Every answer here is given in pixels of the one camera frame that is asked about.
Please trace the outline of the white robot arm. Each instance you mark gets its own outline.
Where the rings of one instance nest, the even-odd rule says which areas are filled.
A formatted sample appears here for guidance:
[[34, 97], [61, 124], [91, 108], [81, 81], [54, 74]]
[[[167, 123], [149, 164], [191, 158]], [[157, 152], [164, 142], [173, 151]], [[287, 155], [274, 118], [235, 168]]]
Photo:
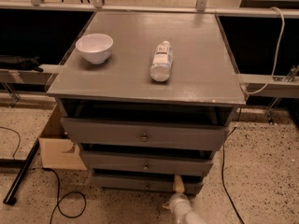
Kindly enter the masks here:
[[207, 224], [193, 210], [189, 198], [184, 194], [185, 186], [180, 175], [174, 176], [173, 191], [170, 199], [163, 204], [163, 208], [170, 211], [173, 224]]

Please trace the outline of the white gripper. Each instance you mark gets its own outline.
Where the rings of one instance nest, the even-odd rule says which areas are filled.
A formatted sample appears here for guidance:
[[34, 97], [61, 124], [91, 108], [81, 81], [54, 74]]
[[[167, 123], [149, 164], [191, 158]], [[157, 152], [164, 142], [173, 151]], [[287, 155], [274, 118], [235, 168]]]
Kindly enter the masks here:
[[185, 187], [180, 175], [174, 176], [173, 191], [176, 193], [163, 204], [163, 208], [169, 210], [175, 217], [184, 217], [187, 213], [192, 211], [192, 208], [188, 197], [183, 194]]

